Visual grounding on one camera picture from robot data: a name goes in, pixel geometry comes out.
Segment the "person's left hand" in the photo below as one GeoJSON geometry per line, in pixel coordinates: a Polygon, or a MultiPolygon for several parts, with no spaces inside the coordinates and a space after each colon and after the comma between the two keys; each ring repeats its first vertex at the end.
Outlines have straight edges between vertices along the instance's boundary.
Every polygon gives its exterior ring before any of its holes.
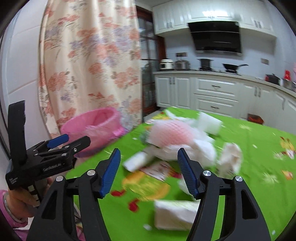
{"type": "Polygon", "coordinates": [[[8,189],[6,203],[11,214],[18,220],[31,218],[35,215],[35,207],[39,206],[36,199],[25,189],[8,189]]]}

